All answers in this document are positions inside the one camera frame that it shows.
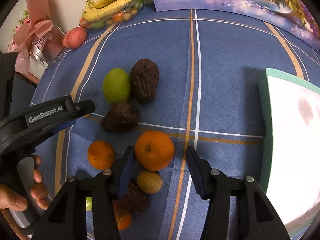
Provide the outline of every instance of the white stripe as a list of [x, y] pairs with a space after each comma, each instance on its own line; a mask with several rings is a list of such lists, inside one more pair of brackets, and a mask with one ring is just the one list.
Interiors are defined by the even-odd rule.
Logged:
[[185, 128], [177, 128], [177, 127], [163, 126], [163, 125], [143, 123], [143, 122], [138, 122], [138, 124], [148, 125], [148, 126], [154, 126], [154, 127], [160, 127], [160, 128], [166, 128], [166, 129], [172, 129], [172, 130], [182, 130], [182, 131], [185, 131], [185, 130], [186, 130]]
[[[101, 51], [102, 51], [102, 49], [103, 49], [104, 44], [106, 43], [106, 41], [108, 40], [108, 38], [110, 37], [110, 35], [111, 35], [119, 26], [120, 26], [120, 24], [109, 34], [109, 36], [108, 36], [108, 37], [106, 38], [106, 40], [104, 41], [104, 43], [103, 43], [103, 45], [102, 45], [102, 47], [101, 47], [101, 49], [100, 49], [100, 51], [99, 51], [99, 54], [98, 54], [98, 56], [97, 56], [96, 62], [94, 63], [94, 65], [93, 65], [93, 67], [92, 67], [92, 70], [91, 70], [91, 72], [90, 72], [90, 75], [89, 75], [87, 81], [86, 81], [86, 82], [84, 83], [84, 85], [82, 86], [82, 89], [81, 89], [81, 92], [80, 92], [80, 95], [79, 95], [78, 102], [80, 101], [82, 90], [83, 90], [84, 86], [87, 84], [87, 82], [88, 82], [88, 80], [89, 80], [89, 78], [90, 78], [90, 76], [91, 76], [91, 74], [92, 74], [92, 71], [94, 70], [94, 67], [95, 67], [95, 65], [96, 65], [96, 63], [97, 63], [97, 61], [98, 61], [98, 59], [99, 59], [99, 56], [100, 56], [100, 53], [101, 53]], [[66, 177], [65, 177], [65, 180], [67, 180], [68, 153], [69, 153], [69, 146], [70, 146], [70, 138], [71, 138], [71, 130], [72, 130], [72, 128], [73, 128], [73, 125], [71, 126], [71, 128], [70, 128], [70, 130], [69, 130], [69, 140], [68, 140], [68, 147], [67, 147], [67, 154], [66, 154]]]
[[63, 35], [65, 35], [65, 33], [59, 28], [59, 26], [57, 26], [57, 28], [62, 32]]
[[69, 154], [69, 146], [70, 146], [70, 139], [71, 139], [71, 130], [73, 128], [73, 125], [71, 126], [70, 130], [69, 130], [69, 139], [68, 139], [68, 146], [67, 146], [67, 154], [66, 154], [66, 176], [65, 176], [65, 181], [67, 181], [67, 165], [68, 165], [68, 154]]
[[198, 19], [197, 19], [197, 10], [195, 10], [196, 18], [196, 31], [197, 31], [197, 45], [198, 45], [198, 101], [197, 101], [197, 112], [196, 112], [196, 130], [195, 130], [195, 141], [194, 147], [197, 148], [198, 143], [198, 134], [199, 134], [199, 121], [200, 121], [200, 100], [201, 100], [201, 87], [202, 87], [202, 72], [201, 72], [201, 49], [200, 49], [200, 37], [199, 37], [199, 28], [198, 28]]
[[306, 67], [305, 67], [304, 63], [302, 62], [301, 58], [300, 58], [299, 55], [296, 53], [296, 51], [294, 50], [294, 48], [291, 46], [291, 44], [290, 44], [290, 42], [288, 41], [287, 37], [283, 35], [283, 33], [281, 32], [281, 30], [279, 30], [279, 28], [278, 28], [277, 26], [276, 26], [276, 28], [277, 28], [277, 30], [281, 33], [281, 35], [286, 39], [286, 41], [289, 43], [291, 49], [294, 51], [294, 53], [295, 53], [295, 54], [297, 55], [297, 57], [299, 58], [300, 62], [301, 62], [302, 65], [303, 65], [303, 68], [304, 68], [304, 70], [305, 70], [305, 72], [306, 72], [306, 74], [307, 74], [308, 82], [310, 82], [309, 76], [308, 76], [308, 72], [307, 72]]
[[249, 29], [253, 29], [253, 30], [257, 30], [259, 32], [263, 32], [263, 33], [266, 33], [266, 34], [269, 34], [271, 36], [274, 36], [274, 37], [277, 37], [277, 38], [280, 38], [282, 40], [284, 40], [285, 42], [288, 42], [289, 44], [291, 44], [292, 46], [294, 46], [295, 48], [297, 48], [298, 50], [300, 50], [302, 53], [304, 53], [307, 57], [309, 57], [314, 63], [316, 63], [318, 66], [320, 66], [320, 64], [318, 62], [316, 62], [312, 57], [310, 57], [306, 52], [304, 52], [302, 49], [300, 49], [299, 47], [297, 47], [296, 45], [294, 45], [293, 43], [289, 42], [289, 41], [286, 41], [285, 39], [283, 39], [282, 37], [280, 36], [276, 36], [274, 35], [273, 33], [270, 33], [268, 31], [265, 31], [265, 30], [261, 30], [261, 29], [258, 29], [258, 28], [255, 28], [255, 27], [252, 27], [252, 26], [247, 26], [247, 25], [243, 25], [243, 24], [239, 24], [239, 23], [233, 23], [233, 22], [227, 22], [227, 21], [220, 21], [220, 20], [211, 20], [211, 19], [198, 19], [199, 21], [209, 21], [209, 22], [220, 22], [220, 23], [227, 23], [227, 24], [232, 24], [232, 25], [238, 25], [238, 26], [242, 26], [242, 27], [247, 27]]
[[[97, 115], [99, 117], [104, 117], [104, 115], [101, 114], [96, 114], [96, 113], [91, 113], [94, 115]], [[170, 126], [163, 126], [163, 125], [157, 125], [157, 124], [150, 124], [150, 123], [143, 123], [139, 122], [138, 124], [141, 125], [148, 125], [148, 126], [155, 126], [155, 127], [160, 127], [160, 128], [166, 128], [166, 129], [172, 129], [172, 130], [182, 130], [185, 131], [185, 128], [179, 128], [179, 127], [170, 127]], [[241, 136], [241, 137], [252, 137], [252, 138], [263, 138], [263, 136], [258, 136], [258, 135], [245, 135], [245, 134], [235, 134], [235, 133], [223, 133], [223, 132], [212, 132], [212, 131], [203, 131], [203, 130], [198, 130], [198, 132], [203, 132], [203, 133], [213, 133], [213, 134], [220, 134], [220, 135], [230, 135], [230, 136]]]
[[104, 115], [101, 115], [101, 114], [96, 114], [96, 113], [91, 113], [91, 114], [94, 114], [94, 115], [97, 115], [97, 116], [100, 116], [100, 117], [104, 117]]
[[[187, 18], [177, 18], [177, 19], [170, 19], [170, 18], [168, 18], [168, 19], [150, 20], [150, 21], [146, 21], [146, 22], [140, 22], [140, 23], [135, 23], [135, 24], [132, 24], [132, 25], [124, 26], [124, 27], [119, 28], [118, 30], [122, 30], [122, 29], [124, 29], [124, 28], [130, 27], [130, 26], [134, 26], [134, 25], [138, 25], [138, 24], [142, 24], [142, 23], [159, 22], [159, 21], [170, 21], [170, 20], [189, 20], [189, 19], [187, 19]], [[102, 35], [102, 34], [100, 34], [100, 35], [98, 35], [98, 36], [96, 36], [96, 37], [93, 37], [93, 38], [85, 41], [84, 44], [87, 43], [87, 42], [89, 42], [89, 41], [92, 41], [92, 40], [94, 40], [94, 39], [96, 39], [96, 38], [98, 38], [98, 37], [100, 37], [101, 35]]]
[[199, 130], [199, 132], [203, 132], [203, 133], [213, 133], [213, 134], [220, 134], [220, 135], [230, 135], [230, 136], [263, 138], [263, 136], [258, 136], [258, 135], [246, 135], [246, 134], [224, 133], [224, 132], [211, 132], [211, 131], [202, 131], [202, 130]]
[[80, 91], [80, 95], [79, 95], [78, 102], [80, 101], [83, 88], [85, 87], [85, 85], [86, 85], [87, 82], [89, 81], [89, 79], [90, 79], [90, 77], [91, 77], [91, 74], [92, 74], [92, 72], [93, 72], [93, 70], [94, 70], [94, 68], [95, 68], [95, 66], [96, 66], [96, 64], [97, 64], [97, 62], [98, 62], [98, 59], [99, 59], [100, 53], [101, 53], [101, 51], [102, 51], [102, 49], [103, 49], [103, 47], [104, 47], [104, 44], [106, 43], [106, 41], [108, 40], [108, 38], [111, 36], [111, 34], [114, 33], [114, 31], [115, 31], [119, 26], [120, 26], [120, 24], [109, 34], [109, 36], [106, 38], [106, 40], [104, 41], [103, 45], [101, 46], [101, 49], [100, 49], [100, 51], [99, 51], [99, 54], [98, 54], [98, 56], [97, 56], [97, 58], [96, 58], [96, 62], [94, 63], [94, 65], [93, 65], [93, 67], [92, 67], [92, 70], [91, 70], [91, 72], [90, 72], [90, 74], [89, 74], [89, 77], [88, 77], [87, 81], [84, 83], [84, 85], [82, 86], [82, 89], [81, 89], [81, 91]]
[[317, 58], [317, 60], [318, 60], [318, 62], [320, 63], [320, 56], [318, 55], [318, 53], [316, 53], [316, 51], [314, 50], [314, 49], [312, 49], [313, 50], [313, 52], [315, 53], [315, 55], [316, 55], [316, 58]]
[[56, 68], [56, 70], [55, 70], [55, 72], [54, 72], [54, 74], [53, 74], [53, 76], [52, 76], [52, 78], [51, 78], [51, 80], [50, 80], [50, 82], [49, 82], [49, 85], [48, 85], [46, 91], [44, 92], [44, 95], [43, 95], [43, 98], [42, 98], [42, 101], [41, 101], [42, 103], [43, 103], [43, 101], [44, 101], [45, 95], [47, 94], [47, 92], [48, 92], [48, 90], [49, 90], [49, 87], [50, 87], [50, 85], [51, 85], [51, 82], [52, 82], [52, 80], [53, 80], [53, 78], [54, 78], [54, 76], [55, 76], [55, 74], [56, 74], [56, 72], [57, 72], [57, 70], [58, 70], [61, 62], [62, 62], [62, 60], [64, 59], [64, 57], [65, 57], [66, 55], [67, 55], [67, 52], [63, 55], [61, 61], [59, 62], [58, 66], [57, 66], [57, 68]]
[[[198, 76], [199, 76], [199, 81], [198, 81], [198, 101], [197, 101], [197, 112], [196, 112], [196, 129], [195, 129], [195, 140], [194, 140], [193, 147], [195, 149], [197, 149], [198, 135], [199, 135], [199, 120], [200, 120], [201, 86], [202, 86], [201, 49], [200, 49], [200, 37], [199, 37], [197, 10], [195, 10], [195, 19], [196, 19], [196, 32], [197, 32], [197, 45], [198, 45]], [[191, 175], [189, 174], [186, 198], [184, 200], [183, 211], [182, 211], [182, 216], [181, 216], [179, 230], [178, 230], [176, 240], [179, 240], [179, 238], [180, 238], [184, 219], [186, 217], [189, 195], [190, 195], [190, 190], [191, 190], [191, 184], [192, 184], [192, 178], [191, 178]]]
[[[101, 114], [96, 114], [96, 113], [91, 113], [100, 117], [104, 117], [104, 115]], [[170, 126], [163, 126], [163, 125], [157, 125], [157, 124], [151, 124], [151, 123], [144, 123], [144, 122], [138, 122], [138, 124], [141, 125], [147, 125], [147, 126], [154, 126], [154, 127], [160, 127], [160, 128], [166, 128], [166, 129], [172, 129], [172, 130], [182, 130], [185, 131], [185, 128], [178, 128], [178, 127], [170, 127]]]

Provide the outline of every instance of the orange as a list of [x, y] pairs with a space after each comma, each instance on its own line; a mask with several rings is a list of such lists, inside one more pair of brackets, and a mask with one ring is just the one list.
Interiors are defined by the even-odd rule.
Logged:
[[138, 138], [134, 152], [143, 167], [149, 171], [159, 171], [173, 159], [174, 145], [165, 133], [148, 131]]
[[88, 161], [97, 170], [110, 169], [115, 152], [110, 143], [94, 141], [88, 148]]
[[115, 211], [118, 229], [120, 231], [127, 229], [132, 221], [130, 212], [127, 209], [121, 208], [116, 202], [113, 203], [113, 209]]

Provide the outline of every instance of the floral painting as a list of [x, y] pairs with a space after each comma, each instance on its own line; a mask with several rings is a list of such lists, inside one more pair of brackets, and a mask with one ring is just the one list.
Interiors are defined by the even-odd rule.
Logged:
[[213, 9], [239, 13], [276, 25], [320, 49], [320, 30], [301, 0], [154, 0], [157, 11]]

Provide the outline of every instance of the human hand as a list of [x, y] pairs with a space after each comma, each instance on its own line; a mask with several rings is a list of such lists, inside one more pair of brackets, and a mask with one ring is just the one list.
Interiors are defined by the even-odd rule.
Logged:
[[[38, 169], [42, 161], [38, 155], [32, 155], [32, 157], [35, 165], [33, 176], [36, 184], [31, 189], [31, 196], [36, 200], [40, 208], [46, 210], [49, 206], [49, 200], [47, 199], [48, 189], [43, 184], [43, 176]], [[27, 207], [28, 203], [25, 198], [21, 197], [9, 187], [0, 185], [0, 209], [13, 231], [21, 240], [28, 240], [28, 238], [22, 234], [20, 227], [11, 216], [8, 208], [15, 211], [23, 211], [26, 210]]]

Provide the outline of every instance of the green fruit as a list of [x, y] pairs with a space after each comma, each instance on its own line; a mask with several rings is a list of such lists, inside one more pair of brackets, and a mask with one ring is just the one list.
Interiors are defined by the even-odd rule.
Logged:
[[109, 104], [127, 101], [130, 96], [129, 75], [121, 68], [110, 70], [103, 80], [102, 91]]
[[97, 22], [97, 23], [92, 23], [91, 27], [95, 30], [98, 30], [98, 29], [101, 29], [104, 27], [105, 25], [105, 21], [102, 21], [102, 22]]
[[132, 3], [131, 8], [140, 10], [143, 7], [143, 1], [141, 0], [136, 0]]
[[85, 203], [85, 210], [92, 210], [92, 197], [87, 197], [87, 201]]

